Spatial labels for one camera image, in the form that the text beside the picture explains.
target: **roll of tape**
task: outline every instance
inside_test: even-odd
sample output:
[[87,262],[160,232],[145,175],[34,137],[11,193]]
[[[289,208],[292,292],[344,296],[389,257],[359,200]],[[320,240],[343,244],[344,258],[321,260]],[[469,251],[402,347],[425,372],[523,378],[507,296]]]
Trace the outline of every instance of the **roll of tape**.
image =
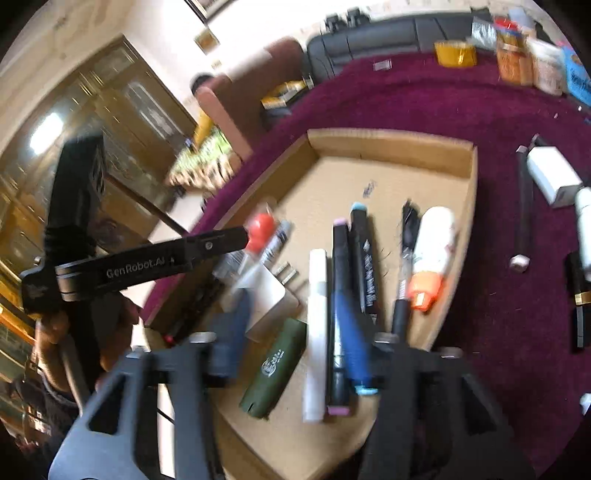
[[476,65],[476,47],[464,41],[435,42],[437,62],[442,67],[463,68]]

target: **cardboard tray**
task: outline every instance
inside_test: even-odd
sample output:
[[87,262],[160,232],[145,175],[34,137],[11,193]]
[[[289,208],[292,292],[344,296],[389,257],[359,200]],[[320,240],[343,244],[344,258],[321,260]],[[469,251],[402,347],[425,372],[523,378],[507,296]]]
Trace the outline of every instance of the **cardboard tray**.
[[[414,314],[409,334],[413,346],[430,349],[466,256],[476,179],[476,148],[466,141],[398,131],[310,130],[251,186],[216,228],[242,225],[261,201],[277,201],[279,214],[295,226],[277,264],[289,261],[299,270],[290,289],[302,303],[297,317],[305,319],[310,250],[324,248],[330,254],[333,220],[348,217],[353,202],[366,204],[375,225],[377,270],[382,276],[379,296],[389,328],[397,289],[402,205],[411,198],[421,212],[435,205],[451,208],[456,215],[457,242],[443,293],[428,314]],[[167,301],[167,317],[174,315],[210,268],[210,264],[203,265],[185,277]],[[378,399],[360,399],[350,418],[304,424],[304,354],[269,419],[249,417],[238,404],[271,342],[272,338],[268,343],[249,342],[237,382],[211,391],[222,463],[229,476],[238,480],[321,478],[363,445]]]

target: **purple rug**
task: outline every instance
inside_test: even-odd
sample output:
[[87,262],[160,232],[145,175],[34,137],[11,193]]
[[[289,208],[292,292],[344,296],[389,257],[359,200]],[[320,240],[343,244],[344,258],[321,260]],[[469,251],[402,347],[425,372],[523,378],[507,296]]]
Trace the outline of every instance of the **purple rug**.
[[[467,352],[540,473],[581,421],[579,398],[591,392],[591,351],[572,355],[569,350],[571,305],[562,262],[577,248],[573,208],[551,210],[536,190],[532,264],[522,275],[508,269],[518,201],[515,150],[541,133],[586,177],[591,126],[566,98],[503,83],[491,57],[480,55],[480,65],[466,70],[444,69],[428,54],[391,60],[391,70],[378,72],[372,68],[376,59],[353,61],[337,78],[312,90],[211,200],[193,232],[212,229],[310,128],[400,129],[476,144],[479,183],[472,239],[439,343]],[[157,283],[144,318],[176,281]]]

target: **ceiling light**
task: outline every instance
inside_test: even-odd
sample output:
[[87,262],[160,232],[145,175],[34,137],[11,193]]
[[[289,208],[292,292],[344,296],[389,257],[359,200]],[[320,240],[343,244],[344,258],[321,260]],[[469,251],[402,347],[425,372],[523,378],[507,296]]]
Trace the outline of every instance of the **ceiling light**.
[[52,113],[46,117],[31,136],[29,146],[35,152],[35,155],[40,155],[47,150],[60,136],[63,128],[64,122],[61,121],[57,113]]

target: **black leather sofa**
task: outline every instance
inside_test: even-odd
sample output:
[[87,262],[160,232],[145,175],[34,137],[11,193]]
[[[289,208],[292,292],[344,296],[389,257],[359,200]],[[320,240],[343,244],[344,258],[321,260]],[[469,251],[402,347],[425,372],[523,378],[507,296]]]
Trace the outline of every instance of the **black leather sofa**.
[[[307,46],[307,66],[318,85],[338,75],[353,59],[374,55],[434,51],[440,40],[465,40],[474,17],[492,22],[487,8],[471,12],[434,12],[389,18],[336,33],[313,37]],[[549,40],[541,26],[538,37]]]

